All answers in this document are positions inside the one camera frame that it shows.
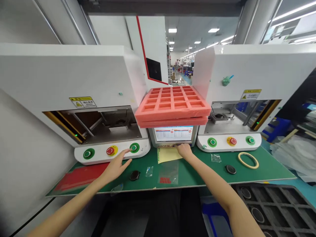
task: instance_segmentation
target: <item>orange foam tray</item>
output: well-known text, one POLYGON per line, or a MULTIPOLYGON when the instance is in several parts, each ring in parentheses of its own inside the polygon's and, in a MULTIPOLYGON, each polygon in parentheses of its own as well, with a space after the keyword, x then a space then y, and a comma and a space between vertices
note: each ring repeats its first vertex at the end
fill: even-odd
POLYGON ((138 107, 137 123, 209 116, 211 106, 192 86, 151 89, 138 107))
POLYGON ((156 127, 173 127, 173 126, 198 126, 205 125, 208 121, 208 117, 196 117, 196 118, 178 118, 178 119, 166 119, 156 120, 149 122, 138 122, 140 128, 156 128, 156 127))

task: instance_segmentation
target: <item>red stripe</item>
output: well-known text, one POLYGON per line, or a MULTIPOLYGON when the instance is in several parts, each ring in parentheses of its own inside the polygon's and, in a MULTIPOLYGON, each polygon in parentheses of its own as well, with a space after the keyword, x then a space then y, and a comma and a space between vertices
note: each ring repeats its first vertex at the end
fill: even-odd
POLYGON ((144 54, 144 60, 145 60, 145 65, 146 65, 147 77, 148 77, 149 80, 156 81, 156 82, 159 82, 159 83, 168 85, 168 83, 166 83, 166 82, 161 82, 161 81, 158 81, 158 80, 155 80, 155 79, 152 79, 152 78, 149 77, 148 66, 147 66, 147 60, 146 60, 146 54, 145 54, 145 48, 144 48, 144 42, 143 42, 142 31, 141 31, 141 25, 139 24, 138 16, 136 16, 136 20, 137 20, 139 36, 140 36, 140 38, 141 38, 141 43, 142 43, 142 48, 143 48, 143 54, 144 54))

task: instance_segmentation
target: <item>control panel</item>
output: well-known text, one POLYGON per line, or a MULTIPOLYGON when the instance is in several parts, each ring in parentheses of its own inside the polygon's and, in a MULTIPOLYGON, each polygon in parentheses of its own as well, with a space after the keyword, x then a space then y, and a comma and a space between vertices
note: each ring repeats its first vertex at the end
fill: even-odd
POLYGON ((149 139, 124 141, 101 145, 83 146, 75 148, 74 155, 77 161, 84 165, 110 162, 122 150, 131 149, 126 153, 125 159, 139 158, 146 155, 150 150, 149 139))
POLYGON ((260 133, 197 136, 197 146, 205 152, 256 150, 261 141, 260 133))

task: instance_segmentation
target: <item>yellow warning sticker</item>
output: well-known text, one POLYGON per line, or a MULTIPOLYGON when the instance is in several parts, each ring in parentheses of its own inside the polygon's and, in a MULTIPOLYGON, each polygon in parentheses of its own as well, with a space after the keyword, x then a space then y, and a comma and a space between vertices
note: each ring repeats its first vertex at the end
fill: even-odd
POLYGON ((256 100, 261 91, 261 89, 244 90, 241 96, 241 100, 256 100))
POLYGON ((77 109, 83 108, 96 108, 97 105, 93 101, 92 97, 69 97, 71 102, 75 105, 77 109))

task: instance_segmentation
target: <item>black tray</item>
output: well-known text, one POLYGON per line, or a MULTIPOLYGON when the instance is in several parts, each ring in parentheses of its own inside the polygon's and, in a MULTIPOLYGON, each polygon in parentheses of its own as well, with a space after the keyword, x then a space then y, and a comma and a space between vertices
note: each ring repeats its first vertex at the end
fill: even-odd
POLYGON ((257 222, 266 236, 316 237, 316 210, 294 186, 249 183, 232 187, 250 211, 257 208, 262 213, 264 220, 258 216, 257 222))

